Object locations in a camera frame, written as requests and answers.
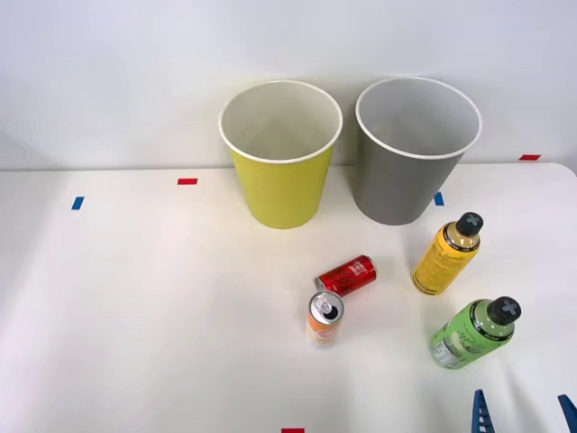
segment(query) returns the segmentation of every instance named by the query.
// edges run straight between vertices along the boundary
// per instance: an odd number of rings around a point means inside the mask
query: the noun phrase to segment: plastic bottle
[[[508,343],[520,316],[521,307],[507,296],[475,300],[433,335],[433,357],[445,368],[464,367]]]
[[[479,251],[483,219],[467,212],[445,224],[413,272],[413,282],[428,295],[440,295]]]

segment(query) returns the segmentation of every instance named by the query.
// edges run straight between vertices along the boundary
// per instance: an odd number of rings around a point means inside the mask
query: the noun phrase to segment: blue tape marker
[[[83,201],[84,197],[76,197],[74,200],[74,204],[72,205],[72,210],[80,210]]]
[[[441,194],[440,191],[435,194],[435,204],[437,206],[444,206],[443,194]]]

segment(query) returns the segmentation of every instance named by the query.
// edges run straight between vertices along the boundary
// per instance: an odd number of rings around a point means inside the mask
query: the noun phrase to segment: can lid
[[[463,236],[477,235],[483,227],[483,218],[474,212],[463,214],[457,221],[456,229]]]
[[[317,292],[310,300],[309,309],[317,322],[331,325],[343,316],[344,304],[339,295],[333,291],[323,290]]]
[[[487,314],[497,325],[510,325],[521,317],[521,306],[509,296],[496,298],[487,307]]]

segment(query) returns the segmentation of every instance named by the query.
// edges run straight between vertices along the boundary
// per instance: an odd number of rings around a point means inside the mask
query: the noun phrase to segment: paper cup
[[[354,200],[367,217],[392,226],[417,219],[481,135],[473,102],[429,78],[390,78],[361,93]]]
[[[320,88],[277,80],[236,95],[219,118],[254,217],[266,226],[302,226],[318,210],[343,114]]]

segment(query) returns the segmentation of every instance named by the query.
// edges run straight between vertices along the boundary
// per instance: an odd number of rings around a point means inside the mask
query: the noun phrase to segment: gray cup
[[[361,93],[354,200],[391,226],[415,221],[481,135],[473,102],[430,78],[389,78]]]

